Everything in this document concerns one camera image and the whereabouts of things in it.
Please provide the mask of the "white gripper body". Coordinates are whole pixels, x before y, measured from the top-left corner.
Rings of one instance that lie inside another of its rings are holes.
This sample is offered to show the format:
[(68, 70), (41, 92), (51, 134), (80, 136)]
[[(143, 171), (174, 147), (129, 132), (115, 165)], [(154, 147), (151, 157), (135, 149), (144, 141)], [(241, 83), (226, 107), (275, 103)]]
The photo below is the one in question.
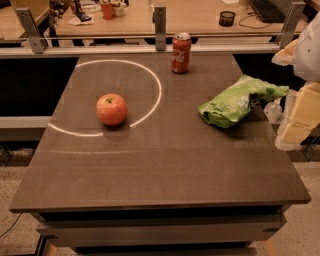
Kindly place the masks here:
[(296, 76), (306, 81), (320, 81), (320, 12), (298, 38), (293, 67)]

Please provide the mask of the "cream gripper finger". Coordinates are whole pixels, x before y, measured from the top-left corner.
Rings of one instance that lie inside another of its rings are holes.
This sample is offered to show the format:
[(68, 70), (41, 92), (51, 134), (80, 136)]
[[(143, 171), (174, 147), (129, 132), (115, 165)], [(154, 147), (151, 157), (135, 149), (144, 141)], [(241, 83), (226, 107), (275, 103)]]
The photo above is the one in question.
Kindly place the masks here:
[(292, 151), (320, 124), (320, 83), (307, 82), (298, 91), (289, 90), (284, 117), (275, 139), (279, 150)]
[(294, 52), (296, 49), (298, 40), (293, 40), (285, 48), (277, 52), (273, 58), (272, 62), (276, 65), (287, 66), (294, 64)]

